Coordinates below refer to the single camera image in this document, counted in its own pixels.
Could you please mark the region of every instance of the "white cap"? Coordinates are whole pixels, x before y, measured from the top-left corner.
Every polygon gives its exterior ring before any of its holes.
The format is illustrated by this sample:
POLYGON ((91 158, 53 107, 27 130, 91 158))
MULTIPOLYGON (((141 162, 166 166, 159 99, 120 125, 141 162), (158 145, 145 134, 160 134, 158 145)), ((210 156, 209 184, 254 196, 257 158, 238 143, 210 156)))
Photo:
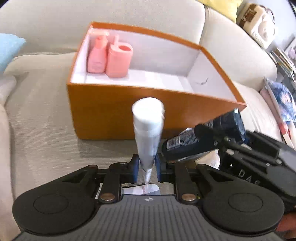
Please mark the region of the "white cap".
POLYGON ((133 124, 139 131, 150 131, 163 124, 164 105, 156 98, 143 98, 132 106, 133 124))

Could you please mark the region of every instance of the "round black pad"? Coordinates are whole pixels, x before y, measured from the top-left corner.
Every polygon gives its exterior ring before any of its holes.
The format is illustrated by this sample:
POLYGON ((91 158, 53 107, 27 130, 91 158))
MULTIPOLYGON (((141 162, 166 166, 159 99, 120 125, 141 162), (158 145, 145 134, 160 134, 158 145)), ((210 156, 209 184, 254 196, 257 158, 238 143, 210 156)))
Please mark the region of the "round black pad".
POLYGON ((236 234, 271 231, 284 214, 279 196, 242 180, 217 183, 203 199, 202 209, 218 227, 236 234))
POLYGON ((17 224, 27 232, 55 235, 76 229, 93 214, 94 200, 81 193, 49 194, 36 188, 20 195, 12 212, 17 224))
POLYGON ((68 199, 62 195, 49 194, 37 198, 34 208, 44 214, 54 214, 64 211, 68 207, 68 199))

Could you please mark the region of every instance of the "white tube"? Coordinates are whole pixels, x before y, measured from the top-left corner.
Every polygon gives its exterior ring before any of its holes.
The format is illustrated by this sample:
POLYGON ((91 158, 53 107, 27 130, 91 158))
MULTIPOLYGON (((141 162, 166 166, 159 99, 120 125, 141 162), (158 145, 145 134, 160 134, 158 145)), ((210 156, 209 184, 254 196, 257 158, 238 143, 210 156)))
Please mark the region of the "white tube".
POLYGON ((164 106, 156 98, 143 98, 133 104, 132 112, 140 164, 148 183, 163 130, 164 106))

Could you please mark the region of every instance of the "product label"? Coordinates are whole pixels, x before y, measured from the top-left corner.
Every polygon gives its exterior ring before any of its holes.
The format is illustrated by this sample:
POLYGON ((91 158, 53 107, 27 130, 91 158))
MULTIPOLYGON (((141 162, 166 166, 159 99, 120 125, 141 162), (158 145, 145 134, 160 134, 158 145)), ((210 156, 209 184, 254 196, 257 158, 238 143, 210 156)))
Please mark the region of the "product label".
POLYGON ((198 139, 196 138, 194 134, 194 130, 187 131, 183 133, 182 135, 176 136, 167 142, 167 150, 172 150, 179 148, 181 146, 187 146, 194 143, 197 143, 198 139))
POLYGON ((205 123, 205 126, 213 129, 213 124, 214 124, 214 120, 209 120, 208 122, 205 123))

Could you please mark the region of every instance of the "orange box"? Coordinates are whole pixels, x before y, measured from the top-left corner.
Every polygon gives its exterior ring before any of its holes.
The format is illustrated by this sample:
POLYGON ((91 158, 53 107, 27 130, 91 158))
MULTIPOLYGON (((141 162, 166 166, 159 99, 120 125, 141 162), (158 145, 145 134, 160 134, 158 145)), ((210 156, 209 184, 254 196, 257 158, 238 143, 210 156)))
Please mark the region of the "orange box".
POLYGON ((155 97, 165 106, 163 138, 246 104, 231 80, 203 47, 145 28, 92 22, 67 80, 70 107, 80 139, 134 139, 134 102, 155 97), (86 70, 98 29, 133 47, 125 78, 110 79, 86 70))

